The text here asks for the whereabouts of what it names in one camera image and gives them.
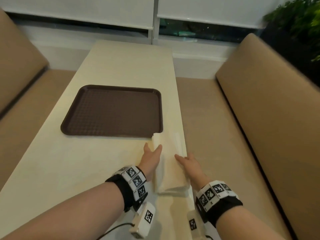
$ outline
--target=person's left forearm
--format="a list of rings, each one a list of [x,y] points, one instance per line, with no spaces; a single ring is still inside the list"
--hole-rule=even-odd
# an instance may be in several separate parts
[[[114,183],[103,183],[44,212],[10,233],[11,239],[97,239],[122,214],[124,200]]]

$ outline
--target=person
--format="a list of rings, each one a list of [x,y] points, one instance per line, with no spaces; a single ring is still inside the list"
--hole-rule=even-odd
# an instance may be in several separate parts
[[[162,145],[152,152],[146,143],[138,165],[147,181],[159,164]],[[200,190],[212,181],[193,154],[175,155],[190,178],[193,189]],[[77,239],[95,240],[120,217],[125,207],[123,195],[113,182],[102,183],[54,206],[30,220],[2,240]],[[222,240],[283,239],[243,206],[224,212],[216,222]]]

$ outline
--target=tabletop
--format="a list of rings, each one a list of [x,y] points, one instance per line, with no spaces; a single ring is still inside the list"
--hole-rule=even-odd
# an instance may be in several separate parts
[[[186,154],[172,52],[168,48],[98,41],[58,100],[37,136],[0,192],[0,238],[54,205],[104,182],[124,165],[137,164],[151,139],[67,136],[60,130],[78,90],[88,84],[154,88],[161,93],[163,131],[180,134]],[[173,197],[150,193],[156,207],[149,239],[191,239],[187,212],[191,189]],[[131,222],[123,214],[114,224]],[[105,239],[131,239],[128,230]]]

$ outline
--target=seat cushion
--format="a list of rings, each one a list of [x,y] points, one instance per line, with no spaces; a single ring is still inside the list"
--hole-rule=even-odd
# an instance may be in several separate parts
[[[320,90],[254,34],[216,76],[298,239],[319,239]]]
[[[0,112],[48,65],[0,8]]]
[[[0,121],[0,190],[74,74],[73,71],[47,71]]]
[[[290,234],[215,80],[177,78],[186,146],[212,180],[225,181],[244,206],[280,233]]]

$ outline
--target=green plant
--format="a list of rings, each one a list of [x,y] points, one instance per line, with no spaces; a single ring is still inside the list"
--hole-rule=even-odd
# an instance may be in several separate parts
[[[308,45],[315,57],[312,61],[320,60],[320,0],[288,1],[264,16],[264,20]]]

